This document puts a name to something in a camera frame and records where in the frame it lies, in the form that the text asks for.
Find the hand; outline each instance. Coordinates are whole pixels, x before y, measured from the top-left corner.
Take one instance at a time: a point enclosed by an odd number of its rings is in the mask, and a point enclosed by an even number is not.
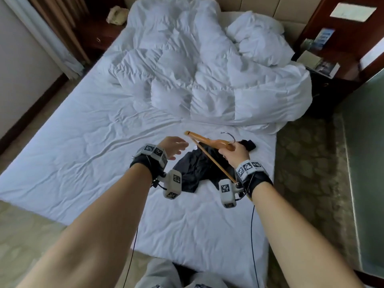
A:
[[[218,152],[227,159],[228,163],[231,166],[237,169],[239,164],[241,164],[245,160],[249,160],[249,152],[247,151],[244,145],[239,144],[238,142],[235,142],[233,146],[235,147],[235,150],[233,152],[227,150],[226,148],[219,149]]]
[[[188,142],[178,136],[167,136],[158,144],[158,146],[166,150],[169,160],[175,160],[174,155],[180,155],[181,150],[185,150],[188,145]]]

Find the floor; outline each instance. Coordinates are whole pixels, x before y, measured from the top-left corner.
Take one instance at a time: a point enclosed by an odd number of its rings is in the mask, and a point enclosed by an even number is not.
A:
[[[26,130],[0,156],[0,174],[25,147],[50,115],[76,86],[68,82]],[[359,269],[348,166],[342,123],[336,115],[326,123],[303,117],[288,123],[277,135],[275,186]],[[0,287],[13,288],[56,241],[65,227],[0,201]],[[125,287],[133,288],[150,257],[134,252]],[[124,268],[117,288],[122,288]],[[270,253],[268,287],[287,287],[273,253]]]

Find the black garment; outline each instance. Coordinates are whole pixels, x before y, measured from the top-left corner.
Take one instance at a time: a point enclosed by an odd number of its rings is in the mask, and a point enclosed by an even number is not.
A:
[[[242,140],[239,143],[245,146],[250,152],[256,148],[251,140]],[[202,142],[199,144],[234,178],[235,170],[231,167],[224,157],[219,154],[217,149],[210,147]],[[220,180],[227,179],[227,176],[218,168],[217,165],[201,149],[188,152],[174,166],[174,169],[182,174],[181,188],[184,192],[194,193],[201,180],[210,180],[218,190]]]

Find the black wrist strap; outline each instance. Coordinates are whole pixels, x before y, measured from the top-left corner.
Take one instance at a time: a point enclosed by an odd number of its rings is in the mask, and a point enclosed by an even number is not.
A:
[[[149,155],[139,155],[138,157],[135,157],[129,167],[132,167],[137,163],[145,165],[149,169],[152,175],[152,181],[163,174],[163,170],[160,167],[159,162],[151,158]]]
[[[267,182],[273,186],[272,180],[264,172],[255,172],[250,176],[250,180],[243,183],[245,192],[252,197],[253,189],[262,182]]]

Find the wire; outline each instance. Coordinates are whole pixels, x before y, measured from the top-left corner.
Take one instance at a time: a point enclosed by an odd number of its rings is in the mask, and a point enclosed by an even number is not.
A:
[[[132,257],[131,257],[131,261],[129,262],[127,275],[125,276],[125,281],[124,281],[124,285],[122,286],[122,288],[125,287],[125,283],[126,283],[127,278],[128,278],[129,269],[131,268],[132,259],[133,259],[133,252],[135,251],[135,245],[136,245],[136,239],[137,239],[137,234],[138,234],[138,233],[139,233],[139,227],[137,227],[137,230],[136,230],[135,241],[134,241],[134,243],[133,243],[133,249],[132,249]]]
[[[253,211],[252,211],[252,219],[251,219],[251,246],[252,246],[252,257],[253,257],[253,267],[255,268],[255,275],[256,275],[256,281],[257,281],[257,287],[260,288],[259,286],[259,279],[257,278],[257,272],[256,272],[256,263],[255,263],[255,254],[253,252],[253,238],[252,238],[252,223],[253,223],[253,214],[255,213],[255,206],[253,206]]]

